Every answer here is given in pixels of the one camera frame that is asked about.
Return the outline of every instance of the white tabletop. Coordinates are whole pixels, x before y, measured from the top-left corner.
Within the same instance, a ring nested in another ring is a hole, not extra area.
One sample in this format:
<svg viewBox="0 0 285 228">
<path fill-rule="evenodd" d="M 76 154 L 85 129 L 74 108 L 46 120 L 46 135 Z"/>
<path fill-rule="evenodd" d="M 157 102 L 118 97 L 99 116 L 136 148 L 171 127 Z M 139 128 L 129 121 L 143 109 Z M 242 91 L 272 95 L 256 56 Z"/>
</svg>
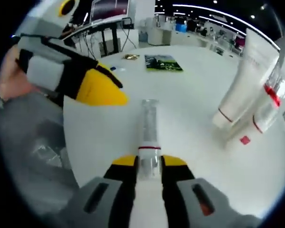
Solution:
<svg viewBox="0 0 285 228">
<path fill-rule="evenodd" d="M 285 122 L 280 117 L 259 141 L 233 151 L 221 146 L 211 119 L 237 66 L 200 47 L 151 47 L 101 59 L 130 97 L 126 107 L 90 107 L 65 98 L 64 129 L 70 163 L 79 186 L 103 176 L 113 159 L 137 154 L 137 119 L 142 99 L 159 99 L 162 153 L 184 159 L 229 198 L 232 208 L 263 217 L 285 187 Z M 144 54 L 172 55 L 183 73 L 149 72 Z"/>
</svg>

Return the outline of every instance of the white table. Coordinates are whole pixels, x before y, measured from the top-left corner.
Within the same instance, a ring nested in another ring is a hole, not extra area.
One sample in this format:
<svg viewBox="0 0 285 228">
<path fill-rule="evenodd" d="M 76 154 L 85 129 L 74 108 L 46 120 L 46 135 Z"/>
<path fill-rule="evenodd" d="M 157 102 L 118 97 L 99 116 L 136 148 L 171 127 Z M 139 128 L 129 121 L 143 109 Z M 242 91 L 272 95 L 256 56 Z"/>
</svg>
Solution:
<svg viewBox="0 0 285 228">
<path fill-rule="evenodd" d="M 89 107 L 65 98 L 66 146 L 79 186 L 104 175 L 113 159 L 137 153 L 137 118 L 142 99 L 159 99 L 159 140 L 164 154 L 184 159 L 195 177 L 225 193 L 232 208 L 263 217 L 285 187 L 285 122 L 281 116 L 259 141 L 228 151 L 211 123 L 237 70 L 233 61 L 200 47 L 151 47 L 101 61 L 116 70 L 127 107 Z M 170 54 L 183 73 L 147 72 L 144 54 Z"/>
</svg>

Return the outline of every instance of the red label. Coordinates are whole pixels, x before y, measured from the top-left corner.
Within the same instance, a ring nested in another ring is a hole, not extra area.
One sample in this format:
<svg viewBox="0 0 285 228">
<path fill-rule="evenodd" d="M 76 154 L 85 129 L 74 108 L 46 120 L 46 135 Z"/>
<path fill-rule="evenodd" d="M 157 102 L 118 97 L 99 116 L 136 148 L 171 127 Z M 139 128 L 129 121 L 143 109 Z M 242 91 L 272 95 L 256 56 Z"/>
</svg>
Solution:
<svg viewBox="0 0 285 228">
<path fill-rule="evenodd" d="M 243 138 L 240 139 L 241 143 L 244 145 L 250 143 L 250 139 L 245 135 Z"/>
</svg>

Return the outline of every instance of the black ceiling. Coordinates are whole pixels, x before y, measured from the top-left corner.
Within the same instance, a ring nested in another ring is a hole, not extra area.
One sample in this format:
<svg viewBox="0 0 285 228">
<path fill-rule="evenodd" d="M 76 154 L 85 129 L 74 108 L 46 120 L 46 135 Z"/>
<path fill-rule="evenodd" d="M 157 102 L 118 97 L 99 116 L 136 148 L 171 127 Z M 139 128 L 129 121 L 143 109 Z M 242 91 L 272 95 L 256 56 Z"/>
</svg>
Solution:
<svg viewBox="0 0 285 228">
<path fill-rule="evenodd" d="M 155 0 L 156 12 L 161 12 L 165 9 L 166 15 L 173 15 L 176 10 L 179 13 L 185 13 L 186 16 L 190 15 L 191 18 L 197 18 L 198 16 L 210 17 L 211 15 L 223 16 L 220 13 L 214 13 L 204 9 L 196 8 L 187 8 L 187 7 L 176 7 L 173 4 L 184 4 L 184 5 L 195 5 L 203 6 L 215 10 L 222 11 L 224 13 L 231 14 L 237 18 L 242 19 L 243 21 L 253 25 L 272 40 L 276 40 L 281 37 L 280 28 L 276 21 L 273 11 L 270 7 L 266 7 L 264 10 L 261 10 L 261 6 L 264 5 L 262 0 L 217 0 L 215 4 L 213 0 Z M 237 28 L 240 31 L 245 32 L 247 25 L 239 22 L 238 20 L 232 19 L 228 16 L 225 16 L 227 23 L 232 27 Z"/>
</svg>

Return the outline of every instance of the human hand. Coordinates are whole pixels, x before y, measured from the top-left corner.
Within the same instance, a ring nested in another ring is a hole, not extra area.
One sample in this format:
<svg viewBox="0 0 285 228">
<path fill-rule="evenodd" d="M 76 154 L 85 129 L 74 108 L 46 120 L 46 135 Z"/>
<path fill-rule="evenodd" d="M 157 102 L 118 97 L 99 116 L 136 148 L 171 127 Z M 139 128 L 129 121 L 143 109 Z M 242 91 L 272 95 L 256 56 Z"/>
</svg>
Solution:
<svg viewBox="0 0 285 228">
<path fill-rule="evenodd" d="M 0 98 L 7 101 L 11 98 L 38 91 L 26 77 L 26 74 L 16 63 L 19 58 L 17 45 L 6 53 L 0 68 Z"/>
</svg>

